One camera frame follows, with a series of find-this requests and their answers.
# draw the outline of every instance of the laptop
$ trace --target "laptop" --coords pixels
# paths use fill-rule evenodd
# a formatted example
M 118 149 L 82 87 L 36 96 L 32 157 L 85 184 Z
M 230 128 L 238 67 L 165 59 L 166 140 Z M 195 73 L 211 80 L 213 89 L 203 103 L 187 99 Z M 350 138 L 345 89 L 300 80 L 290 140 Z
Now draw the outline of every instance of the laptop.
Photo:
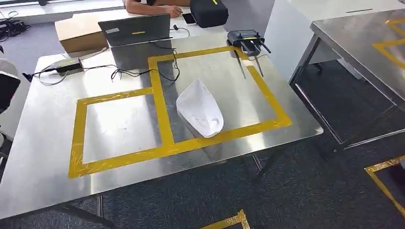
M 170 38 L 170 15 L 159 14 L 98 23 L 110 46 Z

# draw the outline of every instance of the power adapter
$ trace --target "power adapter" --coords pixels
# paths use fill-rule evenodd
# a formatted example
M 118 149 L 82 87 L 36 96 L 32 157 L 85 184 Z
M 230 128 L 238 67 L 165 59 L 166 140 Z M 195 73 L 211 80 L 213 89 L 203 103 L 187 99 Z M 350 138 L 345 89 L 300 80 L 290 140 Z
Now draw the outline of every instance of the power adapter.
M 70 72 L 74 71 L 74 73 L 76 73 L 76 72 L 80 72 L 82 70 L 83 70 L 82 62 L 80 61 L 80 59 L 78 57 L 76 57 L 76 58 L 71 58 L 71 59 L 66 59 L 66 60 L 61 60 L 61 61 L 55 62 L 52 65 L 49 65 L 47 68 L 45 68 L 42 71 L 37 72 L 37 73 L 34 73 L 34 74 L 23 73 L 22 75 L 29 82 L 31 82 L 32 78 L 35 75 L 45 73 L 45 72 L 57 71 L 58 73 L 65 73 L 67 71 L 70 71 Z

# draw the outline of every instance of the person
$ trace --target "person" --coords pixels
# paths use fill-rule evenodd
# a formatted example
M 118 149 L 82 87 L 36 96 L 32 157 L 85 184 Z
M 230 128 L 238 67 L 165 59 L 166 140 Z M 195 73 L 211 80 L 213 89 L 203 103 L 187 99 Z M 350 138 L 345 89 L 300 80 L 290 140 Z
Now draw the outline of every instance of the person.
M 183 13 L 179 6 L 190 6 L 190 0 L 147 0 L 147 4 L 140 1 L 125 0 L 127 12 L 144 15 L 168 13 L 171 18 L 177 18 Z

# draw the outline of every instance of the stainless steel table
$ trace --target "stainless steel table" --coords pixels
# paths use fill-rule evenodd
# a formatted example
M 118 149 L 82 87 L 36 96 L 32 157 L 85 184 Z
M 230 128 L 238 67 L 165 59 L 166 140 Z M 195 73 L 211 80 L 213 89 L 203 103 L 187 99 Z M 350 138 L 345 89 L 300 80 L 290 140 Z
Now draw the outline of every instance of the stainless steel table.
M 239 51 L 236 59 L 225 33 L 157 45 L 176 48 L 181 74 L 175 83 L 155 70 L 111 80 L 114 68 L 108 67 L 68 75 L 54 86 L 33 80 L 0 183 L 0 219 L 54 207 L 110 226 L 69 202 L 323 132 L 268 57 L 251 61 Z M 107 50 L 83 65 L 114 64 L 113 56 L 139 59 L 130 50 Z M 63 58 L 41 57 L 36 71 Z M 150 57 L 149 67 L 177 75 L 170 52 Z M 209 139 L 190 131 L 176 111 L 177 97 L 197 77 L 224 116 L 224 129 Z M 98 203 L 102 216 L 102 196 Z
M 335 151 L 345 150 L 405 132 L 405 129 L 358 141 L 373 126 L 384 120 L 393 111 L 405 109 L 405 10 L 391 10 L 342 18 L 314 21 L 311 29 L 314 36 L 307 47 L 290 81 L 291 87 L 306 101 L 328 129 L 339 146 Z M 303 71 L 308 66 L 320 41 L 324 41 L 344 58 L 380 93 L 392 102 L 371 122 L 348 139 L 342 140 L 326 118 L 316 108 L 299 85 Z

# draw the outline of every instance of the person's hand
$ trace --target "person's hand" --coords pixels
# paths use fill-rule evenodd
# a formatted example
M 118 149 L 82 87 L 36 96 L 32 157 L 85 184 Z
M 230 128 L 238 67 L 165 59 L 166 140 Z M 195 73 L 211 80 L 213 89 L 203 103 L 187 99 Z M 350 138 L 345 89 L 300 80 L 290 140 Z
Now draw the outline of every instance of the person's hand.
M 181 8 L 178 6 L 165 7 L 165 12 L 170 14 L 171 18 L 177 18 L 183 13 L 183 11 L 181 11 Z

